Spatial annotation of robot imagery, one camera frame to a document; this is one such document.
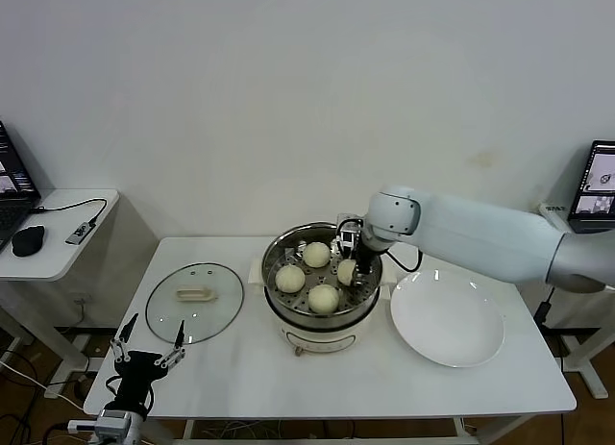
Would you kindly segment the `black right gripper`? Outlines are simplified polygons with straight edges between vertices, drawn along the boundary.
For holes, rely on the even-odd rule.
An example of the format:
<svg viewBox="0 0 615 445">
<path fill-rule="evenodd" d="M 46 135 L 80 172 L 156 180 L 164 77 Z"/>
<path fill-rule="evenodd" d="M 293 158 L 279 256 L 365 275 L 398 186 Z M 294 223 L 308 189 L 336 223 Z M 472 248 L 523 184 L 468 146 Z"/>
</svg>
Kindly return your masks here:
<svg viewBox="0 0 615 445">
<path fill-rule="evenodd" d="M 367 246 L 360 237 L 357 247 L 353 241 L 338 240 L 337 250 L 344 260 L 355 260 L 356 269 L 353 271 L 353 285 L 367 285 L 372 271 L 372 261 L 378 258 L 380 253 Z"/>
</svg>

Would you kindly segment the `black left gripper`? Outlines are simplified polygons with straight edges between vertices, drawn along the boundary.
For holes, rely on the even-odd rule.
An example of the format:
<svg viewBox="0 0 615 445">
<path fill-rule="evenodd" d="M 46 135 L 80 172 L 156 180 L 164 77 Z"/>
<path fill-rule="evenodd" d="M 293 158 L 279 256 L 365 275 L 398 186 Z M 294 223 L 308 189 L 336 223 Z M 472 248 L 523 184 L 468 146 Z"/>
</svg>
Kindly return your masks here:
<svg viewBox="0 0 615 445">
<path fill-rule="evenodd" d="M 130 351 L 128 342 L 134 329 L 138 314 L 135 313 L 123 326 L 118 336 L 111 341 L 114 369 L 120 379 L 114 399 L 113 409 L 151 409 L 154 404 L 152 383 L 166 376 L 166 369 L 174 367 L 185 357 L 185 322 L 178 329 L 173 348 L 165 355 Z"/>
</svg>

